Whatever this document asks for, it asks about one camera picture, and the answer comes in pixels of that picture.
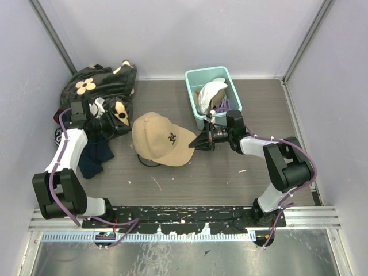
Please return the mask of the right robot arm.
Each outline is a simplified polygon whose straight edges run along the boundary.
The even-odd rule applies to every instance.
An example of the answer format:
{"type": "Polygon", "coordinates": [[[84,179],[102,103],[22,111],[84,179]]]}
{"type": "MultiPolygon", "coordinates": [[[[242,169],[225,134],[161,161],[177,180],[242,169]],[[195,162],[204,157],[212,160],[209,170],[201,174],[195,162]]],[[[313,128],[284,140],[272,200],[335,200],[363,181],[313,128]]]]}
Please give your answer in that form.
{"type": "Polygon", "coordinates": [[[214,123],[210,116],[204,120],[201,133],[189,144],[201,151],[215,150],[217,143],[229,143],[241,155],[263,158],[270,184],[255,199],[250,217],[260,226],[266,226],[282,210],[282,204],[296,191],[314,182],[317,170],[313,159],[301,148],[296,137],[276,139],[260,137],[245,126],[239,110],[226,112],[226,124],[214,123]]]}

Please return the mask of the tan cap black logo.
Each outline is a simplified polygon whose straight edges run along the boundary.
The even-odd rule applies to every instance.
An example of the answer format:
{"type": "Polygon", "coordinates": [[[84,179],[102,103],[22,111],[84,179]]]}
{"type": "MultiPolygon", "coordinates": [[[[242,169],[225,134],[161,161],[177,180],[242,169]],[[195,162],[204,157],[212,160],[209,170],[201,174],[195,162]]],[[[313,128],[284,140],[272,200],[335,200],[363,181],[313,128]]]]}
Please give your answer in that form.
{"type": "Polygon", "coordinates": [[[140,116],[132,127],[132,147],[136,153],[165,166],[180,167],[188,163],[194,154],[189,144],[195,138],[192,131],[155,112],[140,116]]]}

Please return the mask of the black floral fleece blanket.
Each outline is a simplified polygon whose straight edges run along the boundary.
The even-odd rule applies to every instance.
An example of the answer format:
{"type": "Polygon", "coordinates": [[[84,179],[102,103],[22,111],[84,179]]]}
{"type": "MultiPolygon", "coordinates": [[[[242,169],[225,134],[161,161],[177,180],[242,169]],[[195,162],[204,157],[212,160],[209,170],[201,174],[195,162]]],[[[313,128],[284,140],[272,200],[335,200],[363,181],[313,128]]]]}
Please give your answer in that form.
{"type": "Polygon", "coordinates": [[[115,70],[99,64],[86,67],[74,74],[62,90],[60,107],[65,110],[77,99],[87,99],[92,104],[101,98],[101,106],[106,111],[111,111],[114,118],[130,126],[136,75],[137,67],[128,60],[123,60],[115,70]]]}

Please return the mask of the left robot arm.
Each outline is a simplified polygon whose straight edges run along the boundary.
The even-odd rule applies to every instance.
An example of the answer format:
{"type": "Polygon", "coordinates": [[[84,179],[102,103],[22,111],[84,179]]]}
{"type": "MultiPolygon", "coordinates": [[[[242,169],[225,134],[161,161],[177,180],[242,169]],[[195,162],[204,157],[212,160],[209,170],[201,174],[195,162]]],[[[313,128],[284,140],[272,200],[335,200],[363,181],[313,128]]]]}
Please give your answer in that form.
{"type": "Polygon", "coordinates": [[[76,170],[81,154],[90,138],[101,135],[110,140],[128,133],[131,128],[109,110],[100,99],[72,102],[67,125],[59,118],[61,141],[51,163],[44,172],[35,174],[32,185],[44,219],[69,217],[76,225],[78,218],[91,218],[103,228],[115,221],[115,214],[107,198],[87,196],[76,170]]]}

